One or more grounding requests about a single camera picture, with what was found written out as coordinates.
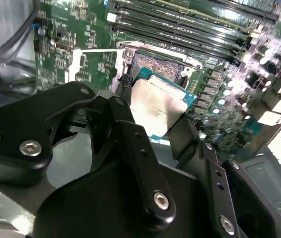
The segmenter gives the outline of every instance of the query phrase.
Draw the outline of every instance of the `cable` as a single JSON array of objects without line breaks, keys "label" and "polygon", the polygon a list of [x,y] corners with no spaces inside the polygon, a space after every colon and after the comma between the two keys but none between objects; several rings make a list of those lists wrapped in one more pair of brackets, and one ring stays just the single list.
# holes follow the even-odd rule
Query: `cable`
[{"label": "cable", "polygon": [[23,39],[20,41],[18,47],[16,48],[16,50],[8,57],[4,57],[0,59],[1,63],[10,63],[12,62],[18,55],[18,53],[20,52],[21,48],[25,45],[30,33],[32,31],[32,28],[29,28],[29,30],[26,32],[26,34],[24,35]]},{"label": "cable", "polygon": [[7,51],[9,51],[22,37],[22,35],[27,31],[28,28],[31,27],[33,21],[36,19],[37,14],[39,12],[40,0],[36,0],[36,4],[34,6],[34,10],[31,12],[27,20],[22,24],[22,26],[17,30],[17,32],[0,47],[0,57],[4,55]]},{"label": "cable", "polygon": [[30,73],[32,75],[36,75],[36,70],[30,66],[27,66],[25,64],[22,64],[20,62],[17,62],[17,61],[12,61],[12,62],[9,62],[7,63],[7,65],[9,66],[12,66],[12,67],[15,67],[15,68],[19,68],[27,73]]}]

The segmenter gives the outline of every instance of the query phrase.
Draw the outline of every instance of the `metal bracket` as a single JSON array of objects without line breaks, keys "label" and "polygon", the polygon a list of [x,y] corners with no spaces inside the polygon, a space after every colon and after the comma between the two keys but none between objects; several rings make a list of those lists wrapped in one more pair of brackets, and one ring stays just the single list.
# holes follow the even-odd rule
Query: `metal bracket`
[{"label": "metal bracket", "polygon": [[243,202],[242,207],[236,208],[236,213],[241,215],[242,213],[254,212],[254,215],[257,215],[256,233],[260,234],[259,236],[281,238],[281,215],[243,166],[234,160],[227,160],[222,166],[229,177],[231,190],[237,194],[234,196],[234,203]]},{"label": "metal bracket", "polygon": [[129,105],[122,98],[111,97],[108,103],[111,133],[99,148],[99,153],[93,156],[92,169],[101,167],[106,160],[115,159],[111,151],[118,148],[135,175],[147,217],[146,225],[162,230],[175,219],[176,208],[146,131],[135,124]]},{"label": "metal bracket", "polygon": [[94,98],[90,88],[72,82],[1,107],[0,181],[37,182],[52,158],[50,140],[64,115]]}]

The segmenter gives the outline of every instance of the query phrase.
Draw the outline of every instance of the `green circuit board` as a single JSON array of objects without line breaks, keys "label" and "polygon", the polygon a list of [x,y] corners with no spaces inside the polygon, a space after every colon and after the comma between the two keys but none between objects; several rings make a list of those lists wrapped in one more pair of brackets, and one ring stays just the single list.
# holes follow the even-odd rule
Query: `green circuit board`
[{"label": "green circuit board", "polygon": [[[108,21],[108,14],[117,16]],[[138,41],[181,52],[201,65],[187,79],[185,89],[198,99],[212,73],[219,84],[206,100],[193,105],[207,140],[222,151],[234,151],[256,136],[261,126],[244,120],[236,97],[256,105],[263,92],[246,83],[252,73],[266,72],[255,59],[263,45],[281,54],[281,2],[274,0],[41,0],[40,30],[35,35],[38,90],[68,82],[75,49],[115,49],[118,42]],[[245,54],[252,60],[243,62]],[[166,60],[166,56],[148,53]],[[88,53],[81,57],[75,81],[94,91],[111,89],[116,53]],[[271,62],[278,66],[277,59]],[[235,86],[218,105],[226,80]],[[243,142],[236,138],[243,137]]]}]

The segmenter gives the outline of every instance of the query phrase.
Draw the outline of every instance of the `gray metal panel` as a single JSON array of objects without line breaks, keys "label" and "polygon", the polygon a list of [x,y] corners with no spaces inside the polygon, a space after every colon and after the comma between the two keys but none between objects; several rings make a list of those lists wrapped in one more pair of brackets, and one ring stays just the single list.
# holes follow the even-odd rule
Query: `gray metal panel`
[{"label": "gray metal panel", "polygon": [[[0,0],[0,46],[19,29],[21,24],[29,16],[31,10],[32,0]],[[33,39],[33,33],[31,33],[17,58],[18,61],[34,67],[35,52]],[[0,65],[0,77],[3,81],[11,81],[12,79],[20,78],[21,72],[20,69]]]}]

